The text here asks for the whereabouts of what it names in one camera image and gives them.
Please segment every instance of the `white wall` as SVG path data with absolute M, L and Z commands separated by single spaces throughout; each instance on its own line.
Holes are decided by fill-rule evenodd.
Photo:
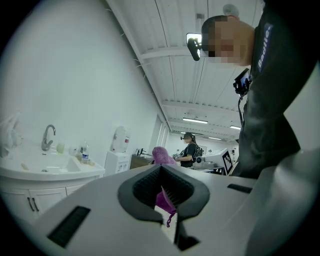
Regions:
M 184 144 L 184 141 L 180 139 L 179 134 L 175 133 L 170 133 L 168 136 L 168 139 L 166 141 L 166 150 L 168 151 L 169 155 L 172 156 L 173 154 L 180 153 L 182 150 L 186 148 L 186 144 Z M 236 142 L 221 142 L 213 139 L 201 139 L 195 137 L 196 143 L 198 145 L 207 147 L 206 152 L 207 154 L 209 153 L 209 150 L 220 150 L 220 149 L 225 149 L 228 148 L 229 154 L 231 156 L 231 159 L 233 159 L 231 151 L 232 149 L 236 148 L 235 155 L 234 155 L 234 160 L 236 161 L 239 156 L 239 150 L 238 150 L 238 144 Z
M 0 118 L 21 110 L 19 133 L 78 146 L 104 166 L 115 130 L 127 152 L 149 149 L 159 105 L 113 13 L 98 0 L 49 0 L 23 22 L 0 61 Z

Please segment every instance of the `purple cloth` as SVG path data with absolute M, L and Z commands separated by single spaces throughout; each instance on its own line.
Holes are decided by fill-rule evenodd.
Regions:
M 162 146 L 156 146 L 152 150 L 155 164 L 175 164 L 176 161 L 168 155 L 167 150 Z
M 152 156 L 155 164 L 175 164 L 176 161 L 168 155 L 167 150 L 162 146 L 156 146 L 152 150 Z M 170 227 L 171 218 L 176 214 L 177 210 L 174 204 L 170 201 L 168 195 L 164 191 L 162 191 L 156 195 L 155 205 L 165 210 L 170 214 L 169 219 L 166 222 L 166 226 Z

